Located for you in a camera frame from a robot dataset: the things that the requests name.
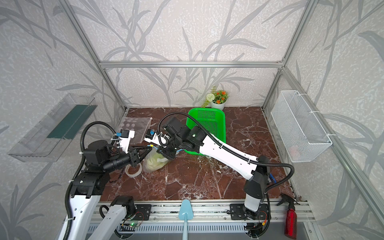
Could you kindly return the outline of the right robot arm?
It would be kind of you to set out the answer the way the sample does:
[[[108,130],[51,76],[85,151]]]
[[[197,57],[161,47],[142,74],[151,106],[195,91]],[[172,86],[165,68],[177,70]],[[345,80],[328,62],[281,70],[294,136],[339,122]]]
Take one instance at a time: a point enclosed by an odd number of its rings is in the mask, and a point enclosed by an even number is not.
[[[246,179],[244,186],[246,198],[243,209],[249,217],[258,212],[269,190],[282,185],[294,175],[293,165],[270,163],[265,156],[248,155],[220,141],[192,116],[183,113],[183,116],[196,124],[190,129],[176,118],[176,115],[176,112],[167,114],[165,117],[170,120],[166,124],[159,122],[153,138],[159,145],[158,153],[170,160],[176,157],[178,150],[201,153],[234,169]],[[288,168],[290,172],[282,180],[269,185],[270,167]]]

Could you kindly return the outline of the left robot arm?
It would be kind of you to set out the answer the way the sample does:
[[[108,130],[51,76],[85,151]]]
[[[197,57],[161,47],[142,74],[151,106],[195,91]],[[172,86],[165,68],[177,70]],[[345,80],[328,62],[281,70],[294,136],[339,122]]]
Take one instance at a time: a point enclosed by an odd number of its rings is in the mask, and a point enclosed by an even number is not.
[[[85,136],[95,125],[113,128],[101,121],[88,124],[80,138],[81,163],[65,194],[67,217],[60,232],[60,240],[83,240],[107,183],[110,173],[127,165],[132,167],[141,163],[151,152],[152,147],[130,146],[128,131],[113,131],[110,142],[99,140],[85,146]]]

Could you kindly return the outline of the clear tape roll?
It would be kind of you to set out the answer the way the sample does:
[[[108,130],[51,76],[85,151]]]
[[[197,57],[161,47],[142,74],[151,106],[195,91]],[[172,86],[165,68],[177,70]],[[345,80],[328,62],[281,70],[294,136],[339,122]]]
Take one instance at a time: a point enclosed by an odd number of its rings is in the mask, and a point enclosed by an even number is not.
[[[125,174],[129,178],[136,178],[138,177],[143,171],[142,164],[138,164],[136,167],[132,167],[131,165],[126,166],[125,168]]]

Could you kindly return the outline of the green plastic basket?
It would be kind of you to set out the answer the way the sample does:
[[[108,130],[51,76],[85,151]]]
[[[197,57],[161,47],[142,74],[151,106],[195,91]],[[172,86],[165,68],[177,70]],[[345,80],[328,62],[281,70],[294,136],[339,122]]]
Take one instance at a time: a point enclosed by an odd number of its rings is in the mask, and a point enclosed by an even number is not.
[[[188,112],[188,115],[200,123],[211,135],[214,135],[222,144],[226,143],[226,116],[225,113],[219,109],[207,108],[194,108]],[[192,119],[187,118],[187,127],[191,130],[189,140],[203,142],[203,134],[205,132],[200,128]],[[185,150],[190,155],[202,156],[208,153],[209,157],[217,157],[222,151],[210,137],[208,139],[208,146],[203,146],[203,153],[201,148],[199,153],[194,151]]]

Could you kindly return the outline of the light blue shovel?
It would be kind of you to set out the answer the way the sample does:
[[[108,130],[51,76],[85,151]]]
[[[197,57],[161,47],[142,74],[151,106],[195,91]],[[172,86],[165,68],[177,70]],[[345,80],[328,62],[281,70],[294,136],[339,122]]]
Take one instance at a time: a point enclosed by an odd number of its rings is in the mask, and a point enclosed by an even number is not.
[[[184,221],[182,240],[188,240],[188,221],[192,220],[193,217],[191,202],[187,199],[183,200],[179,211],[179,219]]]

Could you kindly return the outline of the potted flower plant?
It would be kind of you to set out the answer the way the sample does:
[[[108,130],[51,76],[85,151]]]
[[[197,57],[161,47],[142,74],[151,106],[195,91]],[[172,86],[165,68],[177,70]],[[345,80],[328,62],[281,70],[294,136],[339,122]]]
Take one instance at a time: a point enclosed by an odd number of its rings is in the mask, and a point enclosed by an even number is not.
[[[211,107],[213,109],[223,110],[229,98],[228,92],[225,90],[217,90],[213,86],[209,93],[206,95],[206,100],[202,104],[202,108]]]

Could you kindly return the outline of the red object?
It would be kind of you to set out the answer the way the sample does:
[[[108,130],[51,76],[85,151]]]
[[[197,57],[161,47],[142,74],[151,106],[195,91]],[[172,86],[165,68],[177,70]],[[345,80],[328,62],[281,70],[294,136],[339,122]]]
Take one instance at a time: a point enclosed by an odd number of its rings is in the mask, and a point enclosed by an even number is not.
[[[287,238],[296,240],[297,239],[297,214],[296,214],[295,205],[300,205],[300,204],[295,199],[293,199],[292,197],[286,194],[281,193],[281,197],[282,199],[277,204],[278,206],[282,205],[283,203],[288,203],[284,235]]]

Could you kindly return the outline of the clear plastic wall shelf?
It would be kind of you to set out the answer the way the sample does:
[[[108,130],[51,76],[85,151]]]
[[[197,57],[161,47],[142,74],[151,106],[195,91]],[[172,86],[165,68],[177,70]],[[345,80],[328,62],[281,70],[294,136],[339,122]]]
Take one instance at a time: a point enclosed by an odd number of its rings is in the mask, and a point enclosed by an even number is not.
[[[67,94],[8,155],[24,163],[56,162],[97,106],[94,97]]]

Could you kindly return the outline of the aluminium frame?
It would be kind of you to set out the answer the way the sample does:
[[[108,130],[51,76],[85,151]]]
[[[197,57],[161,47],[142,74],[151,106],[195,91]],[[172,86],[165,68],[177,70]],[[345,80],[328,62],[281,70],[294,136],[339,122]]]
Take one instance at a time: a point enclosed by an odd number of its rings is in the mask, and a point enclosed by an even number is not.
[[[90,55],[92,60],[92,66],[95,67],[96,72],[101,75],[103,81],[107,84],[107,87],[112,91],[115,98],[117,98],[118,103],[121,108],[126,109],[127,106],[123,102],[122,97],[117,92],[115,86],[112,81],[108,77],[105,69],[106,68],[275,68],[278,69],[277,76],[274,78],[273,84],[268,92],[266,100],[263,105],[266,106],[271,99],[271,96],[276,89],[278,82],[281,77],[286,78],[286,81],[290,84],[290,86],[298,91],[306,104],[312,109],[315,110],[315,115],[318,118],[320,124],[324,127],[326,131],[328,131],[332,137],[331,139],[334,142],[333,152],[340,164],[343,166],[345,171],[347,172],[349,178],[354,183],[360,195],[369,206],[372,213],[377,218],[378,222],[382,225],[384,223],[384,200],[380,196],[379,192],[374,188],[371,181],[368,177],[363,173],[363,170],[358,166],[356,161],[353,159],[351,154],[348,152],[345,145],[342,143],[341,139],[336,136],[335,131],[332,127],[327,123],[324,118],[324,115],[319,112],[318,108],[312,102],[311,98],[308,96],[306,90],[303,89],[300,83],[298,83],[295,76],[292,74],[292,71],[288,68],[288,62],[294,53],[295,47],[298,45],[300,38],[307,27],[307,24],[312,17],[316,6],[318,5],[318,1],[307,1],[305,5],[305,10],[303,15],[300,18],[299,24],[294,32],[293,38],[288,46],[287,52],[284,57],[280,61],[100,61],[96,55],[96,51],[91,45],[91,41],[86,36],[86,32],[79,19],[76,16],[75,10],[71,6],[69,1],[59,1],[59,9],[62,13],[67,17],[71,26],[75,30],[79,39],[81,40],[84,48],[87,53]]]

